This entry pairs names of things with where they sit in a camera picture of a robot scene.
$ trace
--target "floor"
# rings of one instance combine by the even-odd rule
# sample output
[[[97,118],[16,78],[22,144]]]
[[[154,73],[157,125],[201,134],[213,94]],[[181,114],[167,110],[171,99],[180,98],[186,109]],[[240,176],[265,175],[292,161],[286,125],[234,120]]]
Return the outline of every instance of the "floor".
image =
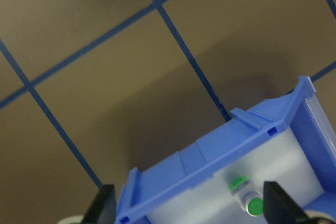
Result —
[[[81,215],[300,75],[336,129],[334,1],[0,0],[0,222]]]

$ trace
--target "plastic bin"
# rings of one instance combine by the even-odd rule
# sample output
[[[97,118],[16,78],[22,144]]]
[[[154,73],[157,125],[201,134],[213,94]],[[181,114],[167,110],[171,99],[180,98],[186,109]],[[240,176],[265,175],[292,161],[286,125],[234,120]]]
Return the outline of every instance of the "plastic bin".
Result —
[[[228,191],[248,175],[262,190],[277,181],[305,209],[336,218],[336,135],[309,77],[265,100],[144,172],[130,171],[115,223],[266,223]]]

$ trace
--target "white object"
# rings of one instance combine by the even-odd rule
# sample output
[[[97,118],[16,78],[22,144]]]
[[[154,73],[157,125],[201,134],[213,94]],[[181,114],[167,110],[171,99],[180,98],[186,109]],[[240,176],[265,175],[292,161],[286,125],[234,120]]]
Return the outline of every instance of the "white object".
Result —
[[[79,224],[83,219],[83,215],[71,216],[60,220],[57,224]]]

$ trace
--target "vial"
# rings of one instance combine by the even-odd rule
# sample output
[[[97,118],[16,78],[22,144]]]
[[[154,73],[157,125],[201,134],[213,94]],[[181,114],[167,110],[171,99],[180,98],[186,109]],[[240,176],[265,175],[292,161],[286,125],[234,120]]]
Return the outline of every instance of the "vial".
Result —
[[[240,207],[253,217],[264,212],[263,195],[248,176],[240,176],[231,182],[229,190]]]

